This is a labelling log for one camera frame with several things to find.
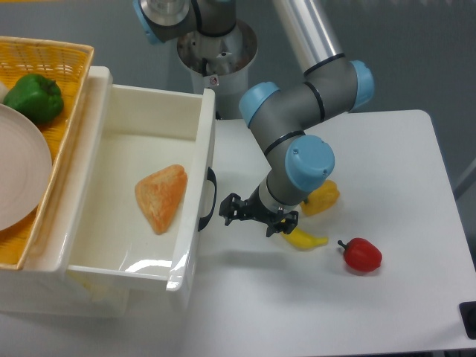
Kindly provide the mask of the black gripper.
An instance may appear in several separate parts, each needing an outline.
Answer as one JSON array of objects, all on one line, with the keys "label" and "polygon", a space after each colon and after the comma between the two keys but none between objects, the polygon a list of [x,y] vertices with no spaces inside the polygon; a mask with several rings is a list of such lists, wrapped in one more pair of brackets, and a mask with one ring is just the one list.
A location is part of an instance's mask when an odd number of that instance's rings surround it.
[{"label": "black gripper", "polygon": [[245,200],[236,193],[230,193],[219,206],[219,215],[230,225],[234,220],[251,219],[267,224],[266,236],[290,234],[298,226],[299,213],[288,213],[270,196],[266,187],[258,186]]}]

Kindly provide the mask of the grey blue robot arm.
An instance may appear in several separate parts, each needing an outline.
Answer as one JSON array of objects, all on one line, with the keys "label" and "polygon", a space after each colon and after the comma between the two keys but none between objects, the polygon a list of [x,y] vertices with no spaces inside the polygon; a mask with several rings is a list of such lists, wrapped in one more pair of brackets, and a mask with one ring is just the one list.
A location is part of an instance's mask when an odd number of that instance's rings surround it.
[{"label": "grey blue robot arm", "polygon": [[216,116],[239,115],[263,152],[270,172],[248,199],[221,203],[226,222],[264,223],[268,235],[291,233],[297,205],[331,174],[330,146],[307,129],[368,102],[370,69],[346,58],[319,1],[276,1],[274,8],[291,42],[304,81],[281,90],[271,82],[248,84],[257,37],[237,18],[235,1],[135,1],[151,43],[173,40],[193,90],[216,95]]}]

